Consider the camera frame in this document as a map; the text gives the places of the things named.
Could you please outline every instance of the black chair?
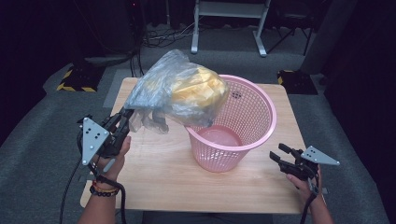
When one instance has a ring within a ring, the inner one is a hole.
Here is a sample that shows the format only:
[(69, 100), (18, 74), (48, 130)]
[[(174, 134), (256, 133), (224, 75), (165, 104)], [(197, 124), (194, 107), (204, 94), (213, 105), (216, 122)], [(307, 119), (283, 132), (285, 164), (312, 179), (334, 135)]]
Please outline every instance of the black chair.
[(321, 19), (324, 17), (328, 0), (275, 0), (271, 3), (273, 10), (273, 25), (279, 32), (280, 27), (289, 28), (290, 31), (284, 35), (267, 53), (271, 52), (286, 37), (294, 35), (296, 29), (301, 29), (306, 37), (304, 56), (308, 49), (314, 29), (318, 29)]

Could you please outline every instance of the wrist strap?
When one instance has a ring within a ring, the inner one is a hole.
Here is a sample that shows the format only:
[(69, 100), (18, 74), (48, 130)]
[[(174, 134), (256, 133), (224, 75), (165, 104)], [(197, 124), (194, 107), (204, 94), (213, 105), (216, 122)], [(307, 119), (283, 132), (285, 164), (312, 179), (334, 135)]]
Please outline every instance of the wrist strap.
[(120, 189), (114, 188), (114, 189), (101, 189), (97, 187), (96, 185), (96, 180), (92, 181), (92, 185), (90, 187), (90, 192), (93, 195), (99, 196), (99, 197), (111, 197), (115, 196), (119, 193)]

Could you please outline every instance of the human hand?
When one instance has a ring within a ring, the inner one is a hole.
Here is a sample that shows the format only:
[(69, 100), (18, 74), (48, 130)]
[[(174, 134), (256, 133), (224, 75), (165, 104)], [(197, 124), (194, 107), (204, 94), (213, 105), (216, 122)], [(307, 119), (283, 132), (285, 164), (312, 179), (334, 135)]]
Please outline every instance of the human hand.
[[(321, 196), (322, 193), (322, 186), (321, 186), (321, 171), (320, 171), (320, 166), (318, 167), (318, 177), (319, 177), (319, 183), (318, 183), (318, 196)], [(308, 198), (311, 196), (311, 190), (309, 189), (309, 185), (308, 185), (308, 181), (303, 181), (301, 179), (299, 179), (298, 177), (294, 176), (294, 175), (286, 175), (286, 178), (295, 186), (300, 190), (300, 196), (301, 196), (301, 200), (303, 203), (305, 203)], [(313, 184), (316, 184), (316, 179), (314, 178), (312, 180)]]
[[(129, 151), (130, 146), (131, 146), (131, 136), (126, 136), (126, 138), (122, 143), (120, 154), (115, 158), (116, 160), (114, 161), (110, 169), (106, 173), (101, 174), (102, 176), (104, 176), (109, 180), (117, 181), (119, 173), (125, 163), (125, 154)], [(93, 160), (96, 161), (97, 159), (98, 156), (95, 155)], [(100, 170), (103, 170), (103, 168), (105, 168), (105, 166), (109, 163), (109, 161), (110, 159), (100, 158), (99, 162), (97, 163), (97, 167)]]

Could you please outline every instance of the white stand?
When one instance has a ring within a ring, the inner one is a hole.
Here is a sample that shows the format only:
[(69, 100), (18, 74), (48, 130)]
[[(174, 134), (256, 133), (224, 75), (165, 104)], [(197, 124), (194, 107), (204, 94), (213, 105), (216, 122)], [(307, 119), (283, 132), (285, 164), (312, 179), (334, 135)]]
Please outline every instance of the white stand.
[(245, 3), (224, 3), (224, 2), (205, 2), (195, 1), (194, 12), (194, 33), (192, 35), (191, 53), (198, 52), (198, 23), (199, 16), (220, 16), (220, 17), (241, 17), (260, 19), (259, 29), (253, 31), (257, 48), (262, 57), (267, 56), (264, 45), (262, 44), (261, 34), (267, 17), (268, 8), (271, 0), (265, 0), (264, 4), (245, 4)]

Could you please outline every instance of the black cable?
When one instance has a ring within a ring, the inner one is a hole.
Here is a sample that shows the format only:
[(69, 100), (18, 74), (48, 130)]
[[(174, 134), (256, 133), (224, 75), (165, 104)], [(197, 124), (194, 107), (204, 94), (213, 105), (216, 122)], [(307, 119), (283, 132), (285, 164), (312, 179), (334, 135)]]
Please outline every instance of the black cable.
[(120, 64), (120, 63), (125, 63), (128, 60), (130, 60), (131, 58), (133, 58), (134, 56), (135, 56), (135, 51), (127, 54), (126, 56), (124, 56), (120, 59), (106, 60), (104, 62), (93, 62), (93, 61), (88, 61), (88, 62), (91, 63), (95, 67), (109, 67), (109, 66), (114, 66), (114, 65)]
[(136, 74), (134, 73), (134, 58), (129, 60), (129, 67), (131, 68), (132, 77), (136, 77)]
[(64, 220), (64, 203), (66, 201), (67, 191), (69, 191), (69, 187), (70, 187), (70, 184), (72, 182), (73, 176), (75, 175), (76, 170), (79, 167), (80, 162), (81, 162), (81, 157), (78, 159), (78, 162), (77, 162), (75, 168), (73, 169), (73, 173), (70, 175), (69, 180), (67, 181), (66, 188), (64, 189), (64, 196), (62, 197), (62, 203), (61, 203), (61, 212), (60, 212), (60, 215), (59, 215), (59, 223), (60, 224), (62, 224), (62, 222)]
[(143, 72), (142, 69), (142, 62), (140, 61), (140, 50), (137, 53), (137, 64), (139, 65), (139, 69), (140, 69), (140, 76), (142, 77), (143, 75), (145, 75), (145, 73)]
[[(78, 144), (78, 150), (79, 150), (79, 152), (80, 152), (81, 155), (82, 155), (82, 144), (81, 144), (82, 135), (83, 135), (82, 131), (78, 132), (78, 141), (77, 141), (77, 144)], [(126, 191), (125, 191), (125, 187), (124, 187), (121, 183), (118, 183), (118, 182), (116, 182), (116, 181), (109, 180), (109, 179), (107, 179), (107, 178), (105, 178), (105, 177), (99, 175), (98, 171), (96, 170), (96, 164), (98, 164), (100, 158), (101, 158), (101, 157), (100, 157), (100, 155), (99, 155), (98, 160), (96, 161), (94, 167), (93, 167), (90, 163), (89, 163), (87, 166), (88, 166), (88, 168), (91, 170), (91, 172), (93, 173), (93, 175), (95, 176), (95, 178), (96, 178), (98, 181), (105, 182), (105, 183), (107, 183), (107, 184), (109, 184), (109, 185), (111, 185), (111, 186), (113, 186), (113, 187), (115, 187), (115, 188), (120, 189), (120, 191), (121, 191), (121, 207), (120, 207), (120, 211), (121, 211), (121, 220), (122, 220), (122, 223), (123, 223), (123, 224), (126, 224), (126, 216), (125, 216)]]
[[(317, 187), (317, 189), (318, 189), (318, 188), (319, 188), (319, 185), (318, 185), (318, 183), (319, 183), (319, 177), (318, 177), (318, 176), (315, 176), (315, 179), (316, 179), (316, 181), (317, 181), (316, 187)], [(309, 196), (309, 198), (306, 200), (305, 206), (304, 206), (303, 215), (302, 215), (301, 220), (300, 220), (300, 224), (304, 224), (304, 223), (305, 223), (306, 214), (308, 213), (309, 205), (310, 205), (316, 198), (317, 198), (317, 194), (311, 193), (311, 195)]]
[[(158, 33), (156, 31), (148, 31), (148, 33), (154, 33), (155, 35), (148, 35), (148, 38), (150, 40), (157, 40), (156, 44), (144, 44), (145, 47), (147, 48), (164, 48), (167, 47), (173, 43), (175, 43), (176, 41), (183, 39), (184, 37), (186, 37), (187, 35), (191, 35), (191, 31), (192, 31), (192, 26), (194, 25), (194, 23), (192, 23), (191, 25), (187, 26), (184, 29), (180, 29), (177, 31), (174, 31), (171, 34), (168, 34), (169, 31), (171, 31), (170, 29), (166, 29), (161, 35), (158, 35)], [(170, 41), (170, 43), (167, 43), (165, 45), (163, 45), (163, 43), (165, 41)]]
[(107, 50), (109, 50), (110, 52), (118, 53), (118, 54), (128, 54), (128, 53), (129, 53), (128, 51), (126, 51), (126, 52), (119, 52), (119, 51), (116, 51), (116, 50), (113, 50), (113, 49), (108, 48), (108, 47), (99, 39), (99, 37), (96, 35), (96, 33), (93, 31), (92, 26), (90, 25), (90, 23), (88, 22), (87, 18), (84, 16), (84, 14), (82, 13), (81, 8), (80, 8), (79, 5), (77, 4), (76, 0), (73, 0), (73, 2), (74, 2), (74, 5), (75, 5), (76, 8), (77, 8), (79, 14), (81, 15), (82, 19), (85, 21), (85, 23), (87, 24), (88, 28), (90, 29), (91, 34), (93, 35), (93, 37), (96, 39), (96, 41), (98, 41), (98, 43), (99, 43), (104, 49), (107, 49)]

